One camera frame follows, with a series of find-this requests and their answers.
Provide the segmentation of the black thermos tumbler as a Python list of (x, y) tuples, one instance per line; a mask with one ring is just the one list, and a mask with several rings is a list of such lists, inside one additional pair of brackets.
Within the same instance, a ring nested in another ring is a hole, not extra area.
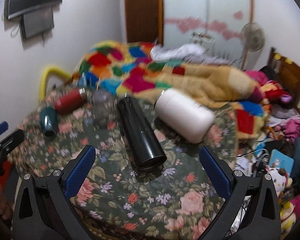
[(147, 171), (162, 165), (167, 156), (136, 98), (119, 99), (117, 109), (136, 168)]

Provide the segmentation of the dark green faceted cup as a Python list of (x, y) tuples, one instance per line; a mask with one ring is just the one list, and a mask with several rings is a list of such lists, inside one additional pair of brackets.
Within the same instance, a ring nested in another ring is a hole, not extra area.
[(54, 138), (58, 132), (58, 115), (54, 108), (45, 107), (39, 113), (42, 134), (46, 138)]

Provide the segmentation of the clear glass cup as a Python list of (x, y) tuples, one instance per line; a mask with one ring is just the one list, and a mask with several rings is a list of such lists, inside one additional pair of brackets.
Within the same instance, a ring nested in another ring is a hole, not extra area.
[(113, 109), (113, 96), (105, 89), (98, 89), (93, 92), (91, 103), (93, 106), (95, 124), (99, 128), (106, 127), (111, 110)]

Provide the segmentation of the floral green table cloth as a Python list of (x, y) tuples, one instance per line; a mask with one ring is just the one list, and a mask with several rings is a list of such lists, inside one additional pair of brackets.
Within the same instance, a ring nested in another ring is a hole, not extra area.
[(139, 100), (167, 160), (156, 169), (136, 169), (114, 98), (107, 126), (95, 124), (92, 90), (79, 109), (59, 117), (58, 133), (46, 138), (39, 113), (70, 87), (53, 90), (20, 124), (24, 142), (11, 153), (20, 175), (42, 177), (63, 168), (85, 145), (96, 160), (77, 196), (75, 210), (101, 239), (197, 239), (223, 205), (199, 162), (201, 144), (191, 144), (157, 118), (153, 105)]

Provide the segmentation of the light blue book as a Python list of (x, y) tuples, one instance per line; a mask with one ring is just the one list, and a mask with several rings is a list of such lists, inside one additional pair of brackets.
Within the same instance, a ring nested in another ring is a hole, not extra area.
[(293, 165), (293, 158), (281, 153), (278, 150), (272, 150), (269, 160), (270, 167), (278, 169), (284, 168), (288, 176), (290, 176)]

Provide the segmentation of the white plush toy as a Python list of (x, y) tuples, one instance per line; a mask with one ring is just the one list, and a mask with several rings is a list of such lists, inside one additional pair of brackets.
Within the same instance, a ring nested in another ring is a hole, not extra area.
[(285, 189), (292, 185), (292, 178), (289, 177), (288, 172), (284, 168), (266, 166), (266, 172), (270, 174), (275, 186), (277, 196), (281, 196)]

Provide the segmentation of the red thermos bottle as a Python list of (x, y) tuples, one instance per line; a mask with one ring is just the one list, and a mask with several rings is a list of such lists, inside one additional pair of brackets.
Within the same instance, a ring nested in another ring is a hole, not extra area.
[(54, 103), (54, 109), (59, 115), (67, 115), (78, 109), (87, 101), (87, 91), (85, 88), (76, 88), (68, 94), (61, 96)]

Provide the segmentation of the white cylindrical bottle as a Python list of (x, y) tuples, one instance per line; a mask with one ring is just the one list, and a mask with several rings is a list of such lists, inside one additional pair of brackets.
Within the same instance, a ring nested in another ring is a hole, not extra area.
[(154, 110), (161, 121), (192, 144), (203, 140), (215, 120), (213, 111), (174, 88), (162, 91)]

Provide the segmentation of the yellow plush toy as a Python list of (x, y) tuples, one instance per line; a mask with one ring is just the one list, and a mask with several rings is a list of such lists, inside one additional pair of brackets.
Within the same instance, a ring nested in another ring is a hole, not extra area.
[(281, 218), (281, 234), (289, 233), (296, 223), (296, 214), (294, 212), (294, 205), (291, 202), (286, 202), (282, 205), (280, 210)]

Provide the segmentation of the colourful patchwork blanket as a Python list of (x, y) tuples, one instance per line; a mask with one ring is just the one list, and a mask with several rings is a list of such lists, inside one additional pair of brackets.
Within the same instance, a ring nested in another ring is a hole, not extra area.
[(230, 65), (163, 62), (151, 58), (153, 44), (102, 41), (80, 60), (74, 77), (92, 76), (114, 95), (125, 92), (155, 101), (166, 88), (175, 88), (211, 109), (229, 104), (235, 112), (239, 140), (256, 139), (266, 126), (270, 104), (261, 86), (246, 72)]

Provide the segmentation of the wooden bed headboard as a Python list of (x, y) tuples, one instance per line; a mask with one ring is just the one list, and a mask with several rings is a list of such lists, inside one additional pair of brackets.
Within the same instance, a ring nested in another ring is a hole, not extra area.
[(300, 114), (300, 67), (288, 57), (285, 57), (271, 47), (268, 59), (271, 66), (279, 76), (279, 83), (293, 97), (293, 108)]

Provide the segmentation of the white grey bedsheet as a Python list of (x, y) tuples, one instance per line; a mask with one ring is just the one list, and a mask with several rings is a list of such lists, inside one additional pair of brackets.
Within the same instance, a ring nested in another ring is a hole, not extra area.
[(166, 62), (181, 60), (187, 63), (229, 65), (230, 61), (221, 57), (209, 56), (206, 49), (195, 43), (187, 43), (175, 49), (166, 49), (162, 45), (155, 45), (150, 51), (153, 61)]

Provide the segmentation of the standing electric fan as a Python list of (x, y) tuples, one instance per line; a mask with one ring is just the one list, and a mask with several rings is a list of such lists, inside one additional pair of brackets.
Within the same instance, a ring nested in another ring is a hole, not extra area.
[(257, 22), (247, 23), (242, 28), (239, 39), (243, 46), (241, 70), (244, 70), (248, 53), (261, 50), (265, 44), (263, 28)]

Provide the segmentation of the frosted wardrobe sliding door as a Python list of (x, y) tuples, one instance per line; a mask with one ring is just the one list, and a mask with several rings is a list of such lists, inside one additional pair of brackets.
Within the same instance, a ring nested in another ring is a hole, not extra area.
[(252, 0), (163, 0), (163, 44), (177, 48), (195, 35), (207, 35), (202, 45), (215, 56), (241, 57), (242, 28), (251, 20)]

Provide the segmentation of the brown wooden door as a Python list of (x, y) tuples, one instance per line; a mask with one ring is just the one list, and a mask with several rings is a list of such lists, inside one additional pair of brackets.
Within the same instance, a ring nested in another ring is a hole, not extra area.
[(125, 0), (128, 42), (163, 44), (163, 0)]

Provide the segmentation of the small wall monitor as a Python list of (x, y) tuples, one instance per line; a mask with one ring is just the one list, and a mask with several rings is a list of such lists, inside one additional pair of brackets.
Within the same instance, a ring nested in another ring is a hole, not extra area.
[(20, 28), (23, 41), (43, 35), (54, 28), (53, 9), (46, 7), (25, 13), (22, 16)]

